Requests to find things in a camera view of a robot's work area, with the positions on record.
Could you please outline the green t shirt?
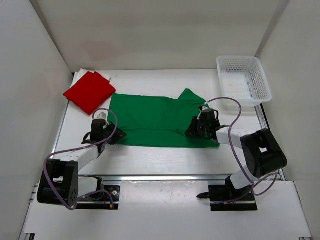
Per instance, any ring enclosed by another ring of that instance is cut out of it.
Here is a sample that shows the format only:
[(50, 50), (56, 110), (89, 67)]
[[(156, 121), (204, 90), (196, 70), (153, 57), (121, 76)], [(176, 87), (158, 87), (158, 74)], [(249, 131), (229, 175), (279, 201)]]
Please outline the green t shirt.
[(198, 116), (203, 98), (186, 88), (177, 98), (113, 94), (109, 122), (126, 136), (118, 145), (155, 148), (218, 148), (211, 140), (187, 137), (192, 118)]

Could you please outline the red t shirt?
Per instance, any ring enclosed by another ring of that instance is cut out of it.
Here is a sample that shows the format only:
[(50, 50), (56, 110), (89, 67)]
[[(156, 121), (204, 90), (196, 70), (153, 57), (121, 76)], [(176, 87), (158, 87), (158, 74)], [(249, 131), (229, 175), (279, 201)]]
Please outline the red t shirt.
[(63, 95), (87, 115), (109, 99), (116, 89), (98, 72), (87, 72)]

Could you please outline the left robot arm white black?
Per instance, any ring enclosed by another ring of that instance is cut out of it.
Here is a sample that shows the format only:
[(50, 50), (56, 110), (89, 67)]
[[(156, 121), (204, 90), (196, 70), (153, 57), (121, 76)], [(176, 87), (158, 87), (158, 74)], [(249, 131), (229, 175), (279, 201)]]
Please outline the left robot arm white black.
[(112, 195), (105, 190), (102, 178), (94, 175), (79, 176), (80, 170), (98, 159), (107, 145), (115, 145), (127, 134), (113, 122), (98, 118), (91, 122), (91, 131), (82, 139), (83, 147), (64, 150), (62, 159), (47, 157), (37, 190), (37, 201), (41, 204), (63, 205), (69, 210), (77, 207), (83, 198), (100, 200), (108, 196), (110, 207), (114, 207)]

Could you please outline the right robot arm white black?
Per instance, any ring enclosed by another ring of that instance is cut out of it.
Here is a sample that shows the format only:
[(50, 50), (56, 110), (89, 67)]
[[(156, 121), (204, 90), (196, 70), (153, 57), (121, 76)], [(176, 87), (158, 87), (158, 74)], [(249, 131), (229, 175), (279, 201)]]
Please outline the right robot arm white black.
[(230, 200), (238, 199), (243, 189), (288, 164), (284, 152), (269, 129), (250, 131), (221, 125), (218, 111), (211, 108), (201, 110), (199, 116), (192, 118), (185, 135), (229, 145), (233, 153), (236, 148), (243, 151), (245, 166), (241, 166), (238, 172), (225, 181), (224, 193)]

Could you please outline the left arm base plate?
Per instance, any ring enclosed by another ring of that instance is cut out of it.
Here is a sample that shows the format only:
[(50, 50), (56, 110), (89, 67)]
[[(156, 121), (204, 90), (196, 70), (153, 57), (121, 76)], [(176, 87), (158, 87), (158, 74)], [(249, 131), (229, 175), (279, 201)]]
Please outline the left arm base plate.
[(83, 175), (78, 181), (77, 210), (118, 210), (121, 182), (103, 176)]

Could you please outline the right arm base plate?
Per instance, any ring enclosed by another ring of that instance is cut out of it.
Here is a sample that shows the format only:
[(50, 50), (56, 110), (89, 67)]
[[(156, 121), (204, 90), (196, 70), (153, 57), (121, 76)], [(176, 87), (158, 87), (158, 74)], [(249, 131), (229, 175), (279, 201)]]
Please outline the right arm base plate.
[(196, 196), (200, 200), (209, 199), (212, 212), (245, 212), (257, 211), (257, 203), (252, 193), (252, 186), (247, 185), (236, 189), (231, 177), (225, 179), (224, 184), (210, 184), (208, 191)]

